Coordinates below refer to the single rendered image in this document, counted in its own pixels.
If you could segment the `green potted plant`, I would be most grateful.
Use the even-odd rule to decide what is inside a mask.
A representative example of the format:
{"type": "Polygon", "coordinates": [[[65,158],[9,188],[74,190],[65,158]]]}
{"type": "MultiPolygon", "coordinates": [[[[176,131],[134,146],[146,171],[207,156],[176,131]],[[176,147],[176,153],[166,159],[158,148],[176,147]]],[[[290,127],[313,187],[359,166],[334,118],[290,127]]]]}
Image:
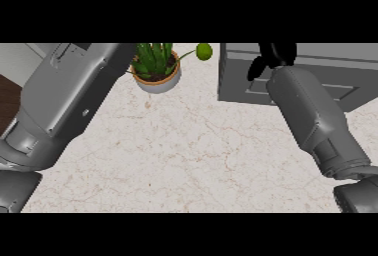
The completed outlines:
{"type": "Polygon", "coordinates": [[[152,94],[166,93],[176,87],[182,77],[180,62],[188,55],[195,54],[201,61],[213,57],[208,43],[199,43],[182,56],[174,52],[171,43],[139,43],[136,50],[129,73],[140,89],[152,94]]]}

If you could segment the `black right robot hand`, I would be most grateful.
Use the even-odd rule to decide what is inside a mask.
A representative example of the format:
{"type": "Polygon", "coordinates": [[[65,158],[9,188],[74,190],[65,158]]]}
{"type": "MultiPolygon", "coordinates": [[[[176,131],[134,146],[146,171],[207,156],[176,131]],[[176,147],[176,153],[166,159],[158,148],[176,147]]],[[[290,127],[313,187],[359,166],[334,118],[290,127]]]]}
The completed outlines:
{"type": "Polygon", "coordinates": [[[254,58],[247,79],[259,78],[266,68],[275,69],[279,66],[292,66],[297,58],[295,43],[260,43],[260,55],[254,58]]]}

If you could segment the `grey drawer front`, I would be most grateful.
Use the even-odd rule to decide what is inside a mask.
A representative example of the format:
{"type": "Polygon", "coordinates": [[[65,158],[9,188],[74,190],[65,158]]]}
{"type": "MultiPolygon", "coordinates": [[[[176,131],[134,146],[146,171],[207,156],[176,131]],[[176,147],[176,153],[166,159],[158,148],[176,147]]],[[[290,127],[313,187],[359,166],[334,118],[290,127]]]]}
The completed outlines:
{"type": "MultiPolygon", "coordinates": [[[[256,79],[251,82],[251,85],[247,89],[247,93],[267,95],[266,83],[267,83],[266,79],[256,79]]],[[[356,87],[344,86],[344,85],[325,84],[323,87],[325,87],[331,97],[337,101],[340,101],[343,99],[343,97],[347,96],[356,90],[356,87]]]]}

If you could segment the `grey drawer cabinet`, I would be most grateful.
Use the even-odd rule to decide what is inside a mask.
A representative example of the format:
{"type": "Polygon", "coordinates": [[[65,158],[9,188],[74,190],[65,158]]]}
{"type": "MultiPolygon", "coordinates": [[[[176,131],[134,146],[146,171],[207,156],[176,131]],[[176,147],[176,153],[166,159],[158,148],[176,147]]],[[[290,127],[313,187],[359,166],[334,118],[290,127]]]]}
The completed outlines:
{"type": "MultiPolygon", "coordinates": [[[[378,97],[378,44],[298,43],[295,66],[310,71],[322,84],[356,87],[335,100],[341,109],[352,112],[378,97]]],[[[260,55],[257,43],[222,43],[219,59],[219,100],[260,105],[275,105],[267,95],[247,93],[247,79],[254,58],[260,55]]],[[[256,79],[270,79],[264,69],[256,79]]]]}

